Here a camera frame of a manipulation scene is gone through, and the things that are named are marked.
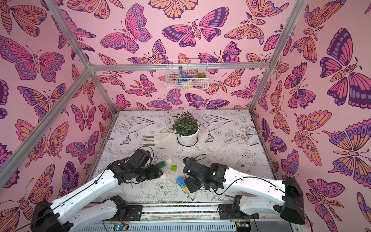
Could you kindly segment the blue lego brick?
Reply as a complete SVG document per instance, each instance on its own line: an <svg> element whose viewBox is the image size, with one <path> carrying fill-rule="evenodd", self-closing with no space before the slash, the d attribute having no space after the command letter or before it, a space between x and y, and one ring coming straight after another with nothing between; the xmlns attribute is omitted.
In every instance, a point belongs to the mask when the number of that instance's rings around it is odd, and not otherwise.
<svg viewBox="0 0 371 232"><path fill-rule="evenodd" d="M181 188L186 188L185 180L181 177L178 177L176 179L176 183L181 187Z"/></svg>

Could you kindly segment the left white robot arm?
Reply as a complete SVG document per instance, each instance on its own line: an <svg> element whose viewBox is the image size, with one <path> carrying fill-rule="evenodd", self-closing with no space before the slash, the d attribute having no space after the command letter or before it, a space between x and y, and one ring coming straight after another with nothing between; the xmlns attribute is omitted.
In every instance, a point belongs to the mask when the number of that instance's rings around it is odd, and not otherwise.
<svg viewBox="0 0 371 232"><path fill-rule="evenodd" d="M147 150L137 149L130 157L110 163L97 177L52 202L43 200L34 209L33 232L77 232L97 221L123 220L129 215L127 202L120 196L87 208L94 199L121 185L158 179L163 175Z"/></svg>

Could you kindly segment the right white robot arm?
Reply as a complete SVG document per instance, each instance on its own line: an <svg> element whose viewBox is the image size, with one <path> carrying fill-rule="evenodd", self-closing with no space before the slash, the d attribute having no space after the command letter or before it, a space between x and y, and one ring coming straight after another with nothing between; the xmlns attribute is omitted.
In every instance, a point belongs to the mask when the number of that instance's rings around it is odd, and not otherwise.
<svg viewBox="0 0 371 232"><path fill-rule="evenodd" d="M254 199L235 196L235 209L246 215L278 214L290 223L305 224L304 194L299 183L291 177L285 180L265 179L220 163L206 166L188 157L183 159L183 165L185 185L191 193L206 190L223 195L229 190L237 190L252 194Z"/></svg>

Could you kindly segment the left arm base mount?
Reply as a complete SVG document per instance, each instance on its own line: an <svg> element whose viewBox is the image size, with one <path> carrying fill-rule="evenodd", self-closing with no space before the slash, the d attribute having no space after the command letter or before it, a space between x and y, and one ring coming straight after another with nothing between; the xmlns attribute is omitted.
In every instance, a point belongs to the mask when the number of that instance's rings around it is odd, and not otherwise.
<svg viewBox="0 0 371 232"><path fill-rule="evenodd" d="M108 213L104 221L140 221L143 212L143 205L128 205L120 196L113 196L104 203L112 205L113 213Z"/></svg>

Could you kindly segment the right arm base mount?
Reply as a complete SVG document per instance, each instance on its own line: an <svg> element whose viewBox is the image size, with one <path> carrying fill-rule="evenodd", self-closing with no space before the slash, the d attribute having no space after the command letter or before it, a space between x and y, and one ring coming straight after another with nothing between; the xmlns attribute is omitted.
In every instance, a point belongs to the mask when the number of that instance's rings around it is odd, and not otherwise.
<svg viewBox="0 0 371 232"><path fill-rule="evenodd" d="M241 195L236 195L232 204L219 204L217 211L220 219L259 219L258 213L246 214L242 212L240 207L241 199Z"/></svg>

